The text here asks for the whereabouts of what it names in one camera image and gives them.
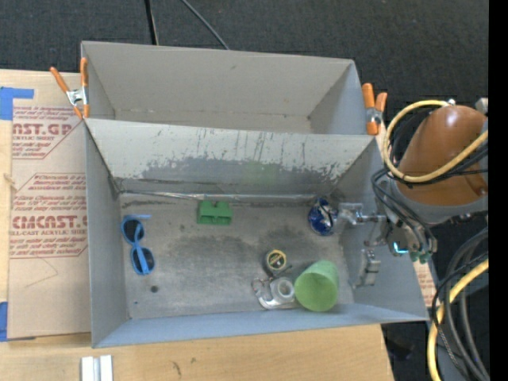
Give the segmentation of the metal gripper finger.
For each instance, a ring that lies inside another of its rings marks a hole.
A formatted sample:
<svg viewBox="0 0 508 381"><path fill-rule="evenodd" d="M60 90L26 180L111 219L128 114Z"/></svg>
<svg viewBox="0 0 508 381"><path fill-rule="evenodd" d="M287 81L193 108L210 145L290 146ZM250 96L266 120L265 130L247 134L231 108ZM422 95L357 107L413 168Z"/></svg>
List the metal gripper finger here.
<svg viewBox="0 0 508 381"><path fill-rule="evenodd" d="M353 288L372 287L375 285L381 267L381 260L373 248L362 248L355 275L351 279Z"/></svg>
<svg viewBox="0 0 508 381"><path fill-rule="evenodd" d="M338 204L337 221L343 224L359 225L367 222L377 222L377 214L364 214L363 204L354 202L341 202Z"/></svg>

